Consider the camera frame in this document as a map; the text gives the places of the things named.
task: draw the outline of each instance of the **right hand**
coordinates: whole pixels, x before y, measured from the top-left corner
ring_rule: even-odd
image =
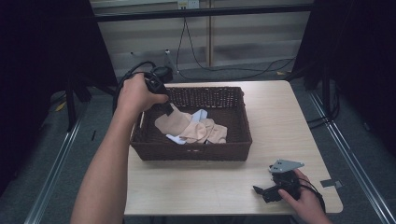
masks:
[[[308,177],[304,175],[299,169],[295,169],[294,172],[299,178],[309,182]],[[300,184],[310,187],[308,183],[303,180],[300,180]],[[290,204],[290,206],[296,211],[297,215],[305,222],[309,224],[331,223],[326,217],[326,214],[323,212],[319,199],[309,189],[300,188],[301,196],[298,201],[294,200],[294,198],[283,189],[280,189],[278,193],[288,204]]]
[[[168,100],[167,95],[151,93],[142,73],[124,81],[120,92],[116,111],[124,114],[140,113],[151,108],[154,104],[162,104]]]

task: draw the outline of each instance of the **table top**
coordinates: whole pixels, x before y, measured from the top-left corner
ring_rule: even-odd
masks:
[[[168,87],[238,86],[244,92],[253,143],[246,161],[141,161],[130,147],[125,215],[289,215],[283,200],[266,203],[253,185],[274,185],[268,172],[277,159],[300,161],[300,170],[323,195],[327,213],[343,205],[286,81],[168,84]]]

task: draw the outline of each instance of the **skin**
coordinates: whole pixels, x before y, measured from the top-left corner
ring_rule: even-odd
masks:
[[[167,100],[166,95],[149,92],[143,74],[137,74],[124,82],[118,107],[105,138],[84,175],[71,223],[122,223],[127,197],[129,140],[132,128],[141,112]],[[301,171],[296,170],[296,174],[309,181]],[[331,223],[311,191],[301,189],[301,198],[298,201],[284,190],[280,190],[279,194],[307,223]]]
[[[301,179],[309,182],[309,179],[300,170],[296,169],[294,172]],[[300,184],[310,187],[305,181],[300,180]],[[294,200],[285,190],[280,189],[280,196],[295,210],[297,215],[308,224],[328,224],[331,223],[323,212],[319,199],[317,196],[308,189],[300,188],[300,199]]]

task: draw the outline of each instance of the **crumpled cloth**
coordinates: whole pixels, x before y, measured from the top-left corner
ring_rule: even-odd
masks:
[[[207,119],[207,112],[198,110],[193,115],[180,112],[171,104],[174,111],[155,120],[155,126],[172,141],[183,145],[190,143],[226,143],[227,128]]]

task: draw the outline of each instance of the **brown basket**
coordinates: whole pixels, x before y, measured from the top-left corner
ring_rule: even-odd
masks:
[[[182,112],[207,111],[207,117],[227,127],[225,144],[178,145],[154,125],[163,111],[154,106],[141,114],[131,146],[143,161],[245,161],[252,140],[243,92],[239,87],[169,88],[170,102]]]

